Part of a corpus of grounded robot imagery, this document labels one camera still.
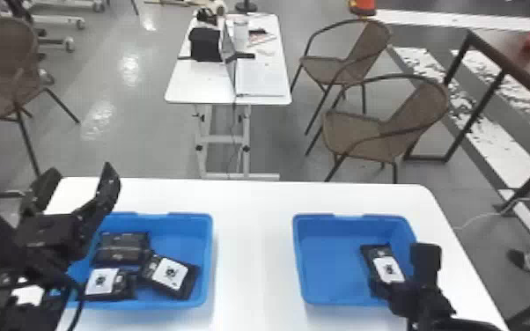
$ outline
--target black device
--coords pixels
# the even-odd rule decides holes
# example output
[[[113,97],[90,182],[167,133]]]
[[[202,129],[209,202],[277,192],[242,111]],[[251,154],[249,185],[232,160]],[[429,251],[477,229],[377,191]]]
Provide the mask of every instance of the black device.
[[[208,27],[194,27],[189,33],[191,58],[198,62],[221,62],[220,31]]]
[[[452,317],[456,313],[438,287],[441,248],[416,243],[410,247],[414,274],[407,278],[389,245],[362,245],[370,270],[372,295],[388,301],[391,312],[408,321],[408,331],[500,331],[486,322]]]
[[[248,0],[245,0],[240,3],[236,3],[236,5],[234,6],[234,9],[236,9],[236,11],[240,13],[255,12],[257,11],[257,5],[251,3]]]
[[[210,8],[202,7],[197,10],[195,17],[198,21],[217,26],[217,15]]]
[[[136,274],[119,268],[97,268],[85,286],[87,301],[120,301],[136,297]]]
[[[113,210],[121,190],[119,175],[105,163],[94,197],[70,214],[43,215],[61,175],[49,170],[22,197],[18,227],[0,217],[0,331],[54,331],[76,290],[73,330],[84,307],[84,289],[65,274],[88,252],[92,235]],[[8,193],[0,194],[7,198]],[[16,291],[40,290],[37,304],[23,303]]]
[[[92,264],[141,266],[150,255],[150,238],[147,232],[102,232]]]
[[[140,278],[179,300],[187,300],[195,286],[199,267],[154,254],[140,270]]]

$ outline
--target white folding table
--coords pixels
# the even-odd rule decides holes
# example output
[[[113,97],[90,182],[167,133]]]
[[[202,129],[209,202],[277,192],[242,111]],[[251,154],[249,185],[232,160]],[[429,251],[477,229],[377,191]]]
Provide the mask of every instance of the white folding table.
[[[279,70],[279,77],[283,77],[279,82],[285,90],[283,96],[242,96],[235,98],[232,83],[223,63],[199,63],[191,59],[181,59],[176,62],[165,92],[167,102],[193,105],[193,116],[197,118],[198,124],[195,132],[195,151],[199,163],[199,174],[203,179],[279,180],[279,173],[250,173],[250,116],[251,106],[287,106],[291,103],[282,35],[276,15],[256,13],[248,17],[251,27],[262,27],[276,36],[274,40],[255,45],[249,48],[247,52],[256,53],[256,59],[253,61],[266,62],[270,70]],[[193,18],[189,23],[188,33],[195,26],[197,26],[197,20]],[[223,28],[224,26],[224,20],[220,19],[219,27]],[[180,48],[179,58],[190,55],[191,46],[188,33],[185,35]],[[239,111],[239,118],[243,123],[242,136],[212,135],[210,126],[213,107],[215,105],[231,105],[234,102],[238,108],[242,108]],[[238,145],[236,173],[210,173],[206,170],[210,143]]]
[[[60,182],[47,213],[70,212],[98,179]],[[103,311],[85,307],[77,331],[405,331],[385,307],[314,306],[300,296],[292,238],[298,213],[391,214],[417,240],[443,250],[438,285],[457,317],[507,327],[431,192],[418,185],[123,179],[115,211],[201,212],[213,217],[208,300],[188,310]],[[58,327],[70,324],[68,309]]]

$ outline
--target white cable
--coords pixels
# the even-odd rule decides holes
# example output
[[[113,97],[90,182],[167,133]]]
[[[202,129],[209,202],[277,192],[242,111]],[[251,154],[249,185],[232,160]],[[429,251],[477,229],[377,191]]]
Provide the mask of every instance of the white cable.
[[[469,218],[462,226],[453,226],[452,228],[455,230],[455,231],[460,231],[460,230],[464,230],[465,228],[467,228],[469,225],[471,225],[472,223],[474,223],[477,219],[481,219],[481,218],[485,218],[485,217],[490,217],[490,216],[500,216],[500,215],[503,215],[505,214],[506,212],[508,212],[509,210],[511,210],[513,207],[516,206],[516,204],[518,202],[527,202],[527,201],[530,201],[530,196],[527,196],[527,197],[524,197],[524,198],[518,198],[518,199],[514,199],[513,201],[511,201],[507,207],[505,207],[504,209],[502,209],[501,211],[498,211],[497,213],[486,213],[486,214],[481,214],[481,215],[477,215],[475,217],[472,217],[472,218]]]

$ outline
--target black box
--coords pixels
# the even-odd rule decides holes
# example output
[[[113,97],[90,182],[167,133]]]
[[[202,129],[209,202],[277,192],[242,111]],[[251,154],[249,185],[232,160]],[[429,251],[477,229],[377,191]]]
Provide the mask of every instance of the black box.
[[[222,62],[220,31],[208,27],[194,27],[189,33],[191,58],[199,62]]]

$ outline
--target gray floor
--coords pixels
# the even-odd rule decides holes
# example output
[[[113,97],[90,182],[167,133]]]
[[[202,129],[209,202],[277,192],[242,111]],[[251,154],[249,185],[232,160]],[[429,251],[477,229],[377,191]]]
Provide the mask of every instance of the gray floor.
[[[35,118],[29,121],[34,148],[42,168],[57,167],[65,176],[97,176],[102,163],[111,161],[123,177],[197,178],[192,144],[195,128],[189,107],[168,105],[163,94],[185,33],[191,8],[142,4],[137,18],[129,2],[113,1],[104,13],[87,10],[44,9],[37,13],[75,13],[86,18],[87,27],[77,31],[51,26],[51,36],[73,35],[77,51],[49,51],[42,67],[56,77],[53,89],[82,120],[76,126],[45,96],[32,102]],[[257,2],[262,11],[276,13],[281,21],[290,76],[316,29],[349,18],[342,1],[268,0]],[[355,31],[337,38],[321,38],[314,52],[340,55],[348,51]],[[388,55],[380,57],[372,74],[397,71]],[[368,91],[372,114],[387,117],[411,91],[409,83],[376,86]],[[318,87],[303,76],[289,107],[256,107],[252,118],[252,170],[279,172],[282,180],[320,181],[331,166],[331,157],[321,143],[304,157],[309,139],[303,130],[318,102]],[[354,109],[358,92],[342,104]],[[230,110],[221,108],[213,129],[226,132]],[[441,125],[432,128],[420,143],[419,152],[440,152],[452,141]],[[232,150],[210,149],[209,170],[223,171]],[[390,182],[390,171],[380,171],[373,162],[348,161],[336,181]],[[0,189],[23,188],[33,180],[33,171],[20,140],[18,128],[0,122]],[[402,183],[422,184],[438,198],[452,224],[493,211],[497,194],[463,151],[447,164],[401,164]],[[0,203],[5,216],[16,221],[13,202]],[[504,317],[530,304],[530,276],[507,263],[508,248],[530,246],[530,236],[515,219],[485,218],[459,232],[475,267]]]

